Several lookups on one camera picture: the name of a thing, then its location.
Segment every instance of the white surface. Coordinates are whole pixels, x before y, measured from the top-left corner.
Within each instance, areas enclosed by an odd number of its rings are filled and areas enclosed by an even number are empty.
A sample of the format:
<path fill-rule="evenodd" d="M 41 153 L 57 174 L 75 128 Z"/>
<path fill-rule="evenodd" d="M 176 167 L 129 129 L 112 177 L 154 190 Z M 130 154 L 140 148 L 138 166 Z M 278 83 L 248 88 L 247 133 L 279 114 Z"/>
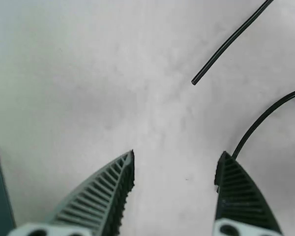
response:
<path fill-rule="evenodd" d="M 68 235 L 81 235 L 92 236 L 92 231 L 84 227 L 77 226 L 55 226 L 42 223 L 26 223 L 14 230 L 12 230 L 7 236 L 26 236 L 35 231 L 44 230 L 48 236 L 68 236 Z"/>
<path fill-rule="evenodd" d="M 214 222 L 213 236 L 227 236 L 227 234 L 221 232 L 221 228 L 223 226 L 232 226 L 236 229 L 239 235 L 244 236 L 282 236 L 281 234 L 273 230 L 268 230 L 254 225 L 248 225 L 227 218 L 222 218 Z"/>
<path fill-rule="evenodd" d="M 121 235 L 210 235 L 216 162 L 295 90 L 295 0 L 0 0 L 0 157 L 16 221 L 41 220 L 134 149 Z M 238 157 L 295 235 L 295 100 Z"/>

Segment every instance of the black wire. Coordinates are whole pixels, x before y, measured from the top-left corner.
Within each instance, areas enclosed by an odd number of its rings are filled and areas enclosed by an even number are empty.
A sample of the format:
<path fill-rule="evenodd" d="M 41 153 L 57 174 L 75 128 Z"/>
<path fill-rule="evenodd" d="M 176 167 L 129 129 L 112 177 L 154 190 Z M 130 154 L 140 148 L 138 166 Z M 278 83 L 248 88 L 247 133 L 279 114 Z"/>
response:
<path fill-rule="evenodd" d="M 284 103 L 290 101 L 291 99 L 295 98 L 295 91 L 286 95 L 285 97 L 278 100 L 276 103 L 274 103 L 272 106 L 270 106 L 254 123 L 253 125 L 248 129 L 248 131 L 245 133 L 245 135 L 240 140 L 239 144 L 237 145 L 232 157 L 234 159 L 237 158 L 240 150 L 250 137 L 250 135 L 258 128 L 258 126 L 273 113 L 276 109 L 278 109 L 280 106 L 282 106 Z"/>
<path fill-rule="evenodd" d="M 223 54 L 223 52 L 243 33 L 260 14 L 270 5 L 273 0 L 266 0 L 258 10 L 247 20 L 241 27 L 239 27 L 232 35 L 229 37 L 225 43 L 214 53 L 214 55 L 208 60 L 204 67 L 199 71 L 199 73 L 193 78 L 191 83 L 196 85 L 197 82 L 206 74 L 206 72 L 213 66 L 216 60 Z"/>

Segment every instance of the black cable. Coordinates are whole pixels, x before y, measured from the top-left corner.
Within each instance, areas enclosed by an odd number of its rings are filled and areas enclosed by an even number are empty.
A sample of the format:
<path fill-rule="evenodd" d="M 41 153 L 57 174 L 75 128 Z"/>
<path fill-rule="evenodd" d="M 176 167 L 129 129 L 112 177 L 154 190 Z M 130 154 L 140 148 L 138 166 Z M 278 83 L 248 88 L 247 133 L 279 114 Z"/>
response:
<path fill-rule="evenodd" d="M 245 133 L 245 135 L 241 138 L 239 144 L 237 145 L 232 157 L 234 159 L 237 158 L 240 150 L 250 137 L 250 135 L 258 128 L 258 126 L 273 113 L 276 109 L 278 109 L 280 106 L 282 106 L 284 103 L 290 101 L 291 99 L 295 98 L 295 91 L 284 96 L 280 100 L 278 100 L 276 103 L 274 103 L 272 106 L 270 106 L 254 123 L 253 125 L 248 129 L 248 131 Z"/>
<path fill-rule="evenodd" d="M 247 20 L 241 27 L 239 27 L 232 35 L 229 37 L 225 43 L 214 53 L 214 55 L 208 60 L 204 67 L 199 71 L 199 73 L 193 78 L 191 83 L 196 85 L 197 82 L 206 74 L 206 72 L 213 66 L 216 60 L 223 54 L 223 52 L 243 33 L 260 14 L 270 5 L 273 0 L 266 0 L 258 10 Z"/>

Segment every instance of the screw hole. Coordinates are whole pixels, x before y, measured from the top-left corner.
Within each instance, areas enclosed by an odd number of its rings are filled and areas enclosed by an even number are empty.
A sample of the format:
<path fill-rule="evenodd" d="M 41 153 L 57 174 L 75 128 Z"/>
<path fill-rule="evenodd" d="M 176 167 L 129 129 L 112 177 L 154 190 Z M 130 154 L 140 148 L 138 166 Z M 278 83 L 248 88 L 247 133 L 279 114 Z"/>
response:
<path fill-rule="evenodd" d="M 238 230 L 232 225 L 222 225 L 220 232 L 228 236 L 239 236 Z"/>
<path fill-rule="evenodd" d="M 47 235 L 46 230 L 34 230 L 28 236 L 46 236 L 46 235 Z"/>

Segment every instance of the white tabletop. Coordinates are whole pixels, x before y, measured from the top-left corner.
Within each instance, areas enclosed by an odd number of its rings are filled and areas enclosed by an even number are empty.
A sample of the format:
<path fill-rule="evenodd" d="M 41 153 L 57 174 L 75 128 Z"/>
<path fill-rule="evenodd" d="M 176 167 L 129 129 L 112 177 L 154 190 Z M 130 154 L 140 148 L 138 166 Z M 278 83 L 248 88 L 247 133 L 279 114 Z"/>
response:
<path fill-rule="evenodd" d="M 222 151 L 295 90 L 295 0 L 0 1 L 0 158 L 16 221 L 39 221 L 134 149 L 122 236 L 210 235 Z M 295 100 L 238 161 L 295 236 Z"/>

